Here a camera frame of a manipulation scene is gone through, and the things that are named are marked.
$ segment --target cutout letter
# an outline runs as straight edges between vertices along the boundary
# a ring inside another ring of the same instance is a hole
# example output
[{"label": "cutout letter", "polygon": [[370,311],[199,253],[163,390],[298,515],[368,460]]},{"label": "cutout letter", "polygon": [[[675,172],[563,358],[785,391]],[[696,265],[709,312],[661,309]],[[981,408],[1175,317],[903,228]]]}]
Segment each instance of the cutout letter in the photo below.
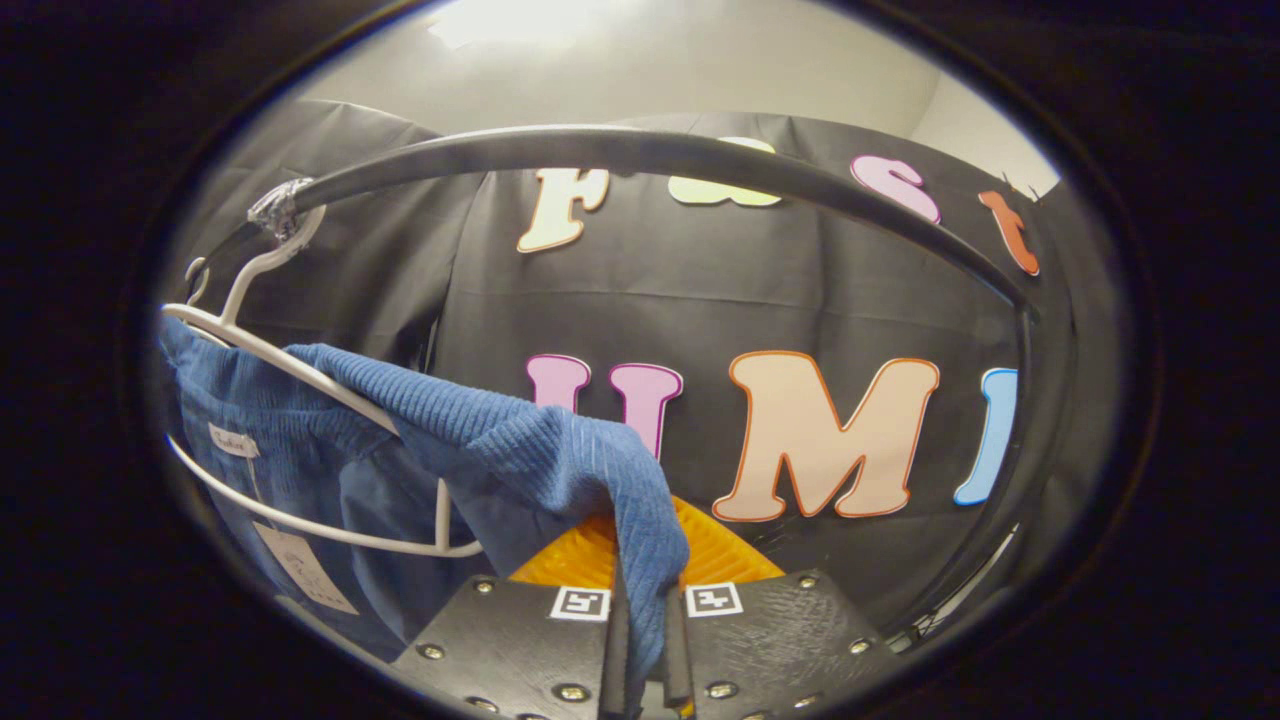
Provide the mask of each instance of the cutout letter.
[{"label": "cutout letter", "polygon": [[573,219],[573,201],[581,200],[584,210],[595,210],[604,202],[609,188],[608,170],[588,170],[579,177],[576,168],[543,168],[538,179],[543,187],[534,206],[534,222],[520,236],[516,250],[538,252],[573,242],[582,234],[582,220]]},{"label": "cutout letter", "polygon": [[901,510],[906,478],[938,368],[925,360],[886,363],[847,423],[813,357],[800,352],[748,352],[728,370],[746,391],[746,439],[733,492],[712,511],[721,520],[772,520],[786,510],[774,492],[786,462],[800,512],[817,515],[852,474],[852,487],[836,501],[845,518]]},{"label": "cutout letter", "polygon": [[901,160],[860,155],[849,164],[849,170],[858,182],[908,210],[914,210],[931,223],[942,222],[938,205],[920,190],[924,178],[911,165]]},{"label": "cutout letter", "polygon": [[[745,145],[756,150],[764,150],[765,152],[776,152],[773,146],[768,142],[762,142],[750,137],[722,137],[721,140],[735,145]],[[737,205],[764,208],[782,200],[781,197],[755,192],[754,190],[744,190],[741,187],[721,184],[718,182],[698,181],[677,176],[672,176],[672,178],[667,181],[667,192],[686,205],[714,205],[717,202],[723,202],[724,200],[732,200]]]},{"label": "cutout letter", "polygon": [[996,215],[1000,234],[1005,238],[1005,247],[1014,256],[1014,263],[1018,263],[1018,266],[1028,275],[1038,275],[1039,260],[1032,255],[1030,250],[1027,250],[1027,243],[1023,242],[1023,231],[1027,229],[1027,225],[1023,224],[1023,218],[1010,210],[1009,204],[1005,202],[1005,197],[993,190],[979,192],[978,200],[987,208],[991,208],[992,214]]},{"label": "cutout letter", "polygon": [[577,391],[591,382],[586,363],[567,355],[534,355],[525,372],[534,380],[535,405],[559,406],[571,413],[577,413]]},{"label": "cutout letter", "polygon": [[969,479],[956,488],[956,505],[977,505],[991,495],[1000,473],[1000,462],[1009,447],[1014,429],[1014,407],[1018,402],[1018,370],[993,368],[982,377],[982,393],[987,396],[987,424],[978,445],[978,459]]},{"label": "cutout letter", "polygon": [[609,383],[622,393],[622,421],[640,433],[649,452],[660,460],[667,401],[684,392],[685,379],[669,368],[627,363],[613,368]]}]

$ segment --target paper price tag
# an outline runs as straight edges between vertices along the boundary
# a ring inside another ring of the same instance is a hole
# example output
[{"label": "paper price tag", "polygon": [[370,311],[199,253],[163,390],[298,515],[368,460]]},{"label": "paper price tag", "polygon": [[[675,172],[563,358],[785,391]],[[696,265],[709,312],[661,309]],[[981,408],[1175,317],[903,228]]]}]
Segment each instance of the paper price tag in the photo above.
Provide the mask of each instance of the paper price tag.
[{"label": "paper price tag", "polygon": [[257,529],[257,534],[262,537],[262,542],[266,543],[271,555],[280,561],[284,571],[293,578],[293,582],[307,597],[325,607],[360,615],[356,607],[343,597],[338,585],[329,579],[329,574],[320,566],[320,560],[311,552],[311,546],[307,544],[306,539],[274,530],[260,523],[253,523],[253,528]]}]

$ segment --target orange gripper pad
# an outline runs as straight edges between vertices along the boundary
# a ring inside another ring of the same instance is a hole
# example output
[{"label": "orange gripper pad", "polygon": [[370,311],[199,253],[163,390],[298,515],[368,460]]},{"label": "orange gripper pad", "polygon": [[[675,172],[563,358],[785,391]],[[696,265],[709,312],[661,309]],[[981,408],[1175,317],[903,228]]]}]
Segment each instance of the orange gripper pad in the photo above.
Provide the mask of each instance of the orange gripper pad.
[{"label": "orange gripper pad", "polygon": [[[680,585],[750,583],[785,573],[758,550],[692,505],[672,496],[676,519],[689,538],[689,565]],[[512,580],[579,588],[613,587],[618,538],[609,515],[593,515],[532,556]]]}]

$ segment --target white plastic hanger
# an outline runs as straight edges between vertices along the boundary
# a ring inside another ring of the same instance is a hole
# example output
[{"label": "white plastic hanger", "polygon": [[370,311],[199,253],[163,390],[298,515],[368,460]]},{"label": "white plastic hanger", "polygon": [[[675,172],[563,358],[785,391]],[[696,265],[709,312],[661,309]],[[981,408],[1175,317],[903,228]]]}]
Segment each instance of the white plastic hanger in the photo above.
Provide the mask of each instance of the white plastic hanger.
[{"label": "white plastic hanger", "polygon": [[[244,264],[239,274],[236,275],[236,282],[232,283],[232,290],[227,296],[227,304],[223,306],[221,315],[212,315],[198,307],[193,307],[189,302],[198,299],[205,290],[205,283],[207,278],[201,279],[200,288],[188,301],[188,304],[170,302],[160,307],[160,313],[164,315],[170,315],[178,318],[187,323],[193,331],[205,338],[216,342],[224,347],[236,346],[250,352],[255,357],[259,357],[285,373],[298,378],[300,380],[307,383],[308,386],[319,389],[320,392],[333,397],[338,402],[347,405],[356,413],[369,418],[379,427],[384,428],[387,432],[399,437],[396,430],[396,424],[392,423],[390,416],[387,413],[365,400],[364,397],[356,395],[355,392],[347,389],[346,387],[338,384],[333,378],[325,375],[320,370],[316,370],[311,365],[307,365],[302,360],[289,355],[288,352],[280,350],[279,347],[266,342],[265,340],[255,336],[251,332],[244,331],[236,325],[236,316],[239,314],[241,302],[244,300],[244,292],[248,290],[253,278],[279,268],[280,265],[288,263],[294,255],[297,255],[311,237],[315,234],[316,229],[320,228],[321,220],[324,220],[325,206],[320,205],[314,210],[307,211],[302,227],[292,237],[285,240],[280,247],[264,252]],[[187,279],[196,272],[202,270],[202,259],[197,259],[187,269]],[[449,491],[442,479],[436,487],[435,495],[435,544],[424,544],[407,541],[397,541],[390,538],[380,538],[374,536],[366,536],[361,533],[353,533],[351,530],[344,530],[342,528],[334,528],[332,525],[324,525],[311,520],[305,520],[288,512],[276,510],[269,505],[264,505],[246,495],[242,495],[233,489],[227,483],[215,478],[207,470],[201,468],[195,460],[191,459],[186,452],[178,447],[173,437],[169,437],[169,445],[173,447],[178,459],[191,469],[201,480],[209,484],[210,488],[227,497],[232,502],[269,518],[282,525],[288,525],[291,528],[311,533],[323,538],[335,539],[339,542],[346,542],[349,544],[358,544],[362,547],[371,547],[376,550],[389,550],[393,552],[406,552],[411,555],[430,555],[435,557],[468,557],[483,551],[479,542],[471,542],[462,547],[449,546],[449,523],[452,518],[452,509],[449,505]]]}]

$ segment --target pink letter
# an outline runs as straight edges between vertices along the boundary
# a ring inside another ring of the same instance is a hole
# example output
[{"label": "pink letter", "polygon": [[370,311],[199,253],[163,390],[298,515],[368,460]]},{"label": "pink letter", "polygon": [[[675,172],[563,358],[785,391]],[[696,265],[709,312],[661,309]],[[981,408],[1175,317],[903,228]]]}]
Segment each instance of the pink letter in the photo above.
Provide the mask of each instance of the pink letter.
[{"label": "pink letter", "polygon": [[909,210],[915,210],[931,223],[938,224],[942,220],[937,204],[920,190],[924,178],[911,165],[901,160],[860,155],[849,164],[849,170],[858,182]]},{"label": "pink letter", "polygon": [[525,372],[534,380],[534,404],[539,407],[558,405],[577,413],[577,391],[591,382],[586,363],[567,355],[534,355]]},{"label": "pink letter", "polygon": [[886,363],[844,424],[808,355],[748,352],[728,374],[746,391],[746,439],[733,491],[712,505],[717,518],[751,523],[782,515],[786,503],[776,488],[783,462],[805,518],[826,507],[850,475],[854,484],[836,501],[837,515],[887,515],[906,505],[924,407],[938,387],[933,363]]},{"label": "pink letter", "polygon": [[627,363],[613,368],[609,383],[622,393],[622,421],[660,459],[667,401],[685,391],[685,379],[669,368]]}]

